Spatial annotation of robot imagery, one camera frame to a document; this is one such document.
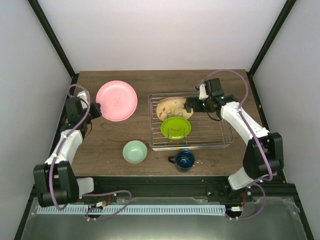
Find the pink plate with bird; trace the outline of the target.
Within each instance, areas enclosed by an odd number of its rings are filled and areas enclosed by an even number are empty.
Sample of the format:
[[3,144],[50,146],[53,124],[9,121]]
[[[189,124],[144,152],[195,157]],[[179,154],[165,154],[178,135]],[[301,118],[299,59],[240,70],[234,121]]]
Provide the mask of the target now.
[[165,121],[172,117],[182,117],[189,119],[193,115],[193,110],[187,112],[185,109],[186,97],[168,97],[161,100],[156,108],[155,113],[160,121]]

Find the plain pink plate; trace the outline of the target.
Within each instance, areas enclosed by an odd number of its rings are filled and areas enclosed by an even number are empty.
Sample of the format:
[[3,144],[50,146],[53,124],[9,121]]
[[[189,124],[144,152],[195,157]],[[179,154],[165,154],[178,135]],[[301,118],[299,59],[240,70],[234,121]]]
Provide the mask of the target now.
[[120,80],[105,83],[97,92],[95,102],[100,104],[101,116],[112,122],[130,118],[138,105],[134,88]]

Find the lime green plate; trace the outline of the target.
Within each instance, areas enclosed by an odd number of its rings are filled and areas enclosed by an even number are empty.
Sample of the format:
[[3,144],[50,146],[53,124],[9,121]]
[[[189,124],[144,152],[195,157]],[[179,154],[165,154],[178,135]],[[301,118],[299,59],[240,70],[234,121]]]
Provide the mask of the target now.
[[163,136],[170,140],[185,138],[192,130],[190,122],[183,117],[171,117],[166,119],[160,126]]

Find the chrome wire dish rack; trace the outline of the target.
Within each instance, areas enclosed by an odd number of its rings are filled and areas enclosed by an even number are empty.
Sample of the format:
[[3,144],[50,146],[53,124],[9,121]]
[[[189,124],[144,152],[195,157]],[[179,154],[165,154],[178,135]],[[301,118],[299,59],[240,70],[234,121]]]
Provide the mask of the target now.
[[154,93],[148,96],[149,146],[154,151],[169,151],[180,149],[218,149],[229,146],[234,141],[234,135],[229,123],[225,120],[214,121],[203,112],[196,112],[187,119],[191,124],[191,132],[182,139],[169,139],[161,133],[164,121],[156,115],[157,104],[166,98],[196,97],[195,92]]

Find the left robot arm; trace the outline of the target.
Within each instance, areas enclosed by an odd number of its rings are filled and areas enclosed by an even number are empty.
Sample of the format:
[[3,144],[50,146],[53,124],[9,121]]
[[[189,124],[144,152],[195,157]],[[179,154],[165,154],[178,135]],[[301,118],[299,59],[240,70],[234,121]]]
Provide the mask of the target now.
[[88,124],[102,115],[100,104],[84,105],[79,98],[65,104],[68,123],[62,126],[60,139],[50,157],[33,169],[41,207],[55,206],[61,211],[83,195],[91,202],[97,202],[102,196],[102,189],[94,184],[92,177],[76,178],[72,170],[72,161],[85,138]]

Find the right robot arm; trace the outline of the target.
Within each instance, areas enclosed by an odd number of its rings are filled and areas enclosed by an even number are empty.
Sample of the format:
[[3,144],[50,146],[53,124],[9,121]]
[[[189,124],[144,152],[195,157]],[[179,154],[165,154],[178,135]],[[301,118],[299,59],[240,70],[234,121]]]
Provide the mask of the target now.
[[284,167],[283,139],[259,125],[240,106],[231,94],[208,97],[188,97],[184,104],[188,113],[216,113],[227,121],[246,144],[242,167],[228,177],[222,188],[223,198],[229,202],[240,196],[240,189],[260,181],[271,181]]

